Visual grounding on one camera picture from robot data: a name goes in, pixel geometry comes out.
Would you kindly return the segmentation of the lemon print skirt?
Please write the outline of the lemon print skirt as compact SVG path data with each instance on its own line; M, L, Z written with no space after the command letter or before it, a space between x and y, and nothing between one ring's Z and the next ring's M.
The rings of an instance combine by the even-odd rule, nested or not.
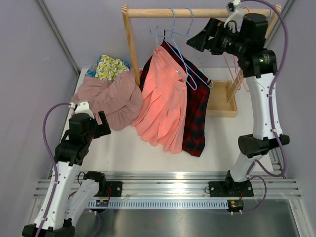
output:
M101 55L98 59L95 78L114 82L117 75L129 71L129 67L120 59Z

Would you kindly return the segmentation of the pink wire hanger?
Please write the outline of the pink wire hanger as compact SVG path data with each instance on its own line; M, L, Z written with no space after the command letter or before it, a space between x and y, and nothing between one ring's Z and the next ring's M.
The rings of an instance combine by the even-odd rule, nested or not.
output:
M244 80L243 80L243 77L241 77L241 75L237 72L238 71L238 67L237 67L237 59L232 56L232 60L233 60L233 63L234 63L234 68L235 68L235 74L236 74L236 77L238 79L238 82L239 82L239 87L237 88L238 90L241 89L241 84L243 85L244 89L246 92L249 92L249 88L247 87L247 85L245 84Z

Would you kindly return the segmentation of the blue floral skirt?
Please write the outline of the blue floral skirt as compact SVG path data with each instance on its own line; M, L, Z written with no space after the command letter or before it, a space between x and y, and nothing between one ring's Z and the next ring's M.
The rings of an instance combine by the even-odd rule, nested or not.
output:
M128 66L129 69L130 69L129 63L126 62L126 61L124 61L124 60L123 60L123 62L124 62L124 63L126 64L126 66ZM87 70L87 72L86 72L86 74L85 74L86 76L95 78L97 63L98 63L98 60L97 60L97 62L96 62L93 66L91 66L91 67Z

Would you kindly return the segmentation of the dusty pink ruffled garment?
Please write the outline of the dusty pink ruffled garment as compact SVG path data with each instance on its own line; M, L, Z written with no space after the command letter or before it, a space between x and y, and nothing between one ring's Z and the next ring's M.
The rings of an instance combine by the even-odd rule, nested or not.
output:
M113 82L86 76L71 101L88 101L97 122L101 123L98 112L103 111L110 129L118 131L138 117L143 96L134 72L126 71L118 74Z

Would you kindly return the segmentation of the red black plaid skirt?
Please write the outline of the red black plaid skirt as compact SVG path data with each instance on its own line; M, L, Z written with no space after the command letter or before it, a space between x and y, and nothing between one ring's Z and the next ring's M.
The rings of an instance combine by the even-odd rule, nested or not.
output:
M185 151L192 156L199 157L205 147L205 117L210 95L207 77L190 61L178 55L176 53L176 49L167 42L164 41L159 46L162 46L164 49L166 49L172 58L183 68L187 74L187 108L181 151ZM141 73L141 91L143 90L151 59L152 57L145 64Z

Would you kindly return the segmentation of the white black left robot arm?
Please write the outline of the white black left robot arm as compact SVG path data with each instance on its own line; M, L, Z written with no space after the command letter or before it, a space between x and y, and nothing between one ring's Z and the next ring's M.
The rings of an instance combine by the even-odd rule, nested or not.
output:
M101 124L88 113L75 113L69 129L55 149L54 172L41 211L32 224L23 228L24 237L73 237L75 227L88 202L107 190L104 173L89 171L79 189L71 195L71 186L89 152L94 138L109 135L106 116L99 111Z

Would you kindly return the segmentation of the pink hanger with ruffled garment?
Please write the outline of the pink hanger with ruffled garment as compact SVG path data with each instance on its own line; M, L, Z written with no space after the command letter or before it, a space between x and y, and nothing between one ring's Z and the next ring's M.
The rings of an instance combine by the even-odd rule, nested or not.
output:
M231 61L232 61L232 65L229 64L229 60L228 60L228 56L230 56ZM237 60L233 55L228 55L228 54L224 54L223 55L226 66L230 72L230 75L233 79L234 85L237 87L237 90L241 89L241 85L243 84L243 82L241 81L241 75L239 74L239 68L237 66Z

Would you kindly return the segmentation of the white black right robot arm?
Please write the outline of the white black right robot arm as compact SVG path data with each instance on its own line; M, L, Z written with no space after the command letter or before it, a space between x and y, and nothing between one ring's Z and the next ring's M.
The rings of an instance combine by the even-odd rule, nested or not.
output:
M208 50L213 55L224 52L238 58L238 65L249 88L253 110L253 132L238 138L240 150L233 168L224 181L209 182L212 197L253 196L249 173L270 150L289 144L278 122L276 90L277 59L266 49L266 17L258 13L244 15L241 29L229 28L223 22L210 18L204 29L187 40L187 45L198 51Z

